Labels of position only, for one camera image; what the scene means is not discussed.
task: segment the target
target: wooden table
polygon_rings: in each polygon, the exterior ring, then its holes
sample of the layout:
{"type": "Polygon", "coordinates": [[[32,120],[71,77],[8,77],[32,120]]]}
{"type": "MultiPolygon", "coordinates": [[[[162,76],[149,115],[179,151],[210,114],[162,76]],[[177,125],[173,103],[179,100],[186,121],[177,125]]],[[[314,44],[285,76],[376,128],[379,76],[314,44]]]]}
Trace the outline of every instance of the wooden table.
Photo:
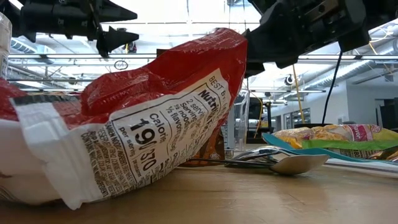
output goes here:
{"type": "Polygon", "coordinates": [[[118,198],[69,210],[0,203],[0,223],[398,223],[398,180],[332,168],[296,177],[178,168],[118,198]]]}

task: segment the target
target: black robotic claw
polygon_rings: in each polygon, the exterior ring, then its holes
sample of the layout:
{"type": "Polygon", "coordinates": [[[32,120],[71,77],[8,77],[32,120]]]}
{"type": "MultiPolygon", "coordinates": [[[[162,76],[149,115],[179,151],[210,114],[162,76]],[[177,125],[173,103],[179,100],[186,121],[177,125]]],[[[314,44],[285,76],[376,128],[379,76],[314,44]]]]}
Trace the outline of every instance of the black robotic claw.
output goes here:
{"type": "Polygon", "coordinates": [[[135,41],[137,34],[119,32],[110,28],[102,31],[100,22],[137,19],[137,14],[109,0],[19,0],[21,10],[8,0],[0,0],[0,11],[12,22],[12,36],[24,35],[36,41],[36,33],[74,35],[98,40],[97,49],[103,57],[117,47],[135,41]]]}
{"type": "MultiPolygon", "coordinates": [[[[332,42],[343,52],[369,43],[368,30],[397,16],[398,0],[248,0],[262,14],[260,26],[243,35],[248,63],[279,68],[332,42]]],[[[262,72],[251,70],[246,78],[262,72]]]]}

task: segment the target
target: window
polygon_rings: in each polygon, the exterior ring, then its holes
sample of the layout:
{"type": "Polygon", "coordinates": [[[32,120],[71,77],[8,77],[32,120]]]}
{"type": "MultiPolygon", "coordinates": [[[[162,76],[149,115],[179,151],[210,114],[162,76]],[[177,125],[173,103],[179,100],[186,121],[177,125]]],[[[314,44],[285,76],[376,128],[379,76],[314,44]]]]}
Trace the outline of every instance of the window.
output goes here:
{"type": "MultiPolygon", "coordinates": [[[[311,123],[310,108],[303,109],[304,121],[306,124],[311,123]]],[[[302,124],[302,117],[300,111],[293,111],[284,114],[285,129],[292,129],[296,124],[302,124]]]]}

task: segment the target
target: chip bag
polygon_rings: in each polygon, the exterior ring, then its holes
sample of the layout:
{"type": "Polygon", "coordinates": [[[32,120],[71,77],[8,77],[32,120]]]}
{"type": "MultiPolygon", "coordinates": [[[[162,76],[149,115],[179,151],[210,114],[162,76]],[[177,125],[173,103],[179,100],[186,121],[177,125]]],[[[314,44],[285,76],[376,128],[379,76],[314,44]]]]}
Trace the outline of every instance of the chip bag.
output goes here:
{"type": "Polygon", "coordinates": [[[296,149],[320,147],[355,158],[376,158],[383,150],[398,148],[398,133],[370,124],[297,128],[274,135],[296,149]]]}
{"type": "Polygon", "coordinates": [[[246,39],[218,29],[74,96],[13,98],[30,151],[71,208],[138,189],[193,157],[224,123],[246,39]]]}
{"type": "MultiPolygon", "coordinates": [[[[156,49],[156,57],[159,57],[161,54],[166,52],[165,49],[156,49]]],[[[206,143],[200,148],[198,153],[194,155],[192,158],[196,159],[225,159],[225,150],[224,150],[224,136],[221,132],[221,128],[213,131],[213,134],[207,140],[206,143]]],[[[216,166],[219,165],[215,162],[207,162],[207,161],[187,161],[181,164],[181,167],[202,167],[202,166],[216,166]]]]}

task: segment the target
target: security camera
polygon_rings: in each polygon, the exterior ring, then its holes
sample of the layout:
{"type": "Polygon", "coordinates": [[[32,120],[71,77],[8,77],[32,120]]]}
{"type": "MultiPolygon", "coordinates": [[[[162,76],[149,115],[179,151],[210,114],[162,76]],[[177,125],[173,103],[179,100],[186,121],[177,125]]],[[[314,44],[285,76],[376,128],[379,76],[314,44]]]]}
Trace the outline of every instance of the security camera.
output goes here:
{"type": "Polygon", "coordinates": [[[292,75],[288,75],[288,76],[285,78],[285,85],[287,85],[287,86],[293,85],[293,77],[292,77],[292,75]]]}

